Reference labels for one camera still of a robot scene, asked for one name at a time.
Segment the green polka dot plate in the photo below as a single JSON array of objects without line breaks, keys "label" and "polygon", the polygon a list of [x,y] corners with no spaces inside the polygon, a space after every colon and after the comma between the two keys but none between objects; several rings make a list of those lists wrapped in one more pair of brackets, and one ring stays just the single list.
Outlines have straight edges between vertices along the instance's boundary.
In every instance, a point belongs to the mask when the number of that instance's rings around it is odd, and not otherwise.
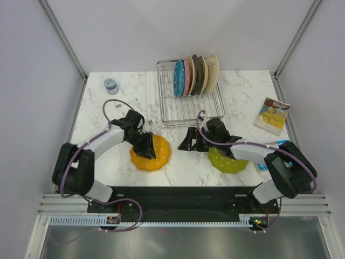
[{"label": "green polka dot plate", "polygon": [[247,160],[237,160],[227,158],[220,154],[216,148],[210,148],[208,151],[208,158],[212,166],[222,173],[236,174],[244,170],[249,163]]}]

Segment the blue polka dot plate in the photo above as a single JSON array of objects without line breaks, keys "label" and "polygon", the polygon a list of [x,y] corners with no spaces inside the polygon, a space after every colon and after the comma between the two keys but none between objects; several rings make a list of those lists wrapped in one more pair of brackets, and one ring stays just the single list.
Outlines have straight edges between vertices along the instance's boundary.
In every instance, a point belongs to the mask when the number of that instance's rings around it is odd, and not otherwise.
[{"label": "blue polka dot plate", "polygon": [[174,69],[174,95],[180,97],[185,88],[185,67],[183,59],[176,62]]}]

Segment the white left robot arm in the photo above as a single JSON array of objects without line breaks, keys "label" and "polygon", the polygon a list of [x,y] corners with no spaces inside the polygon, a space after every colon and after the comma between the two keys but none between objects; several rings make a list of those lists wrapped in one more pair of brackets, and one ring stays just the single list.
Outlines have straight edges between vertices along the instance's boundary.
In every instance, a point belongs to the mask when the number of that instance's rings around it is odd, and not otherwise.
[{"label": "white left robot arm", "polygon": [[127,142],[134,153],[146,159],[155,159],[152,132],[144,132],[144,117],[129,110],[124,118],[110,121],[102,132],[83,144],[63,144],[52,175],[52,182],[59,186],[60,195],[85,196],[96,200],[106,212],[118,207],[118,198],[113,189],[95,179],[95,161],[110,148]]}]

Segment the yellow polka dot plate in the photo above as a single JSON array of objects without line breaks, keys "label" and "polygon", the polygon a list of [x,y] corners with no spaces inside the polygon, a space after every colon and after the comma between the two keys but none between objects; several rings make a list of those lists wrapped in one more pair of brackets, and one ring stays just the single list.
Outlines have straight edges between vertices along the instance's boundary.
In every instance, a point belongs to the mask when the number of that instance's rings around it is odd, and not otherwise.
[{"label": "yellow polka dot plate", "polygon": [[137,155],[132,147],[130,150],[132,164],[139,170],[152,172],[161,169],[169,162],[171,147],[170,143],[164,137],[153,134],[151,151],[153,151],[155,156],[152,158],[144,158]]}]

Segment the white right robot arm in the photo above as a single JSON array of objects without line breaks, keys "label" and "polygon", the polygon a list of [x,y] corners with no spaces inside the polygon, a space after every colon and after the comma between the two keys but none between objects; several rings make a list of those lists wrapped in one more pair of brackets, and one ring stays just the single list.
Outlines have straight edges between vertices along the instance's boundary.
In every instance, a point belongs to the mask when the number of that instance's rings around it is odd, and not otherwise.
[{"label": "white right robot arm", "polygon": [[231,135],[219,118],[207,118],[196,127],[189,127],[178,147],[181,151],[197,152],[208,152],[211,148],[226,158],[267,167],[271,179],[257,185],[247,198],[248,209],[252,212],[260,212],[271,200],[293,199],[299,194],[313,192],[317,187],[315,168],[293,142],[271,146],[246,141]]}]

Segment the pink polka dot plate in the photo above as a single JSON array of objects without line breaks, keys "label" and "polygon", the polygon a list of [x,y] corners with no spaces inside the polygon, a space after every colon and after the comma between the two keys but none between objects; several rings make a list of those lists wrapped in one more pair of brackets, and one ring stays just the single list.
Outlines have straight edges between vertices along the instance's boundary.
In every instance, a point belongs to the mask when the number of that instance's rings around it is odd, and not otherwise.
[{"label": "pink polka dot plate", "polygon": [[186,59],[182,59],[184,64],[184,74],[185,74],[185,80],[184,80],[184,91],[182,96],[187,96],[189,92],[189,86],[190,86],[190,66]]}]

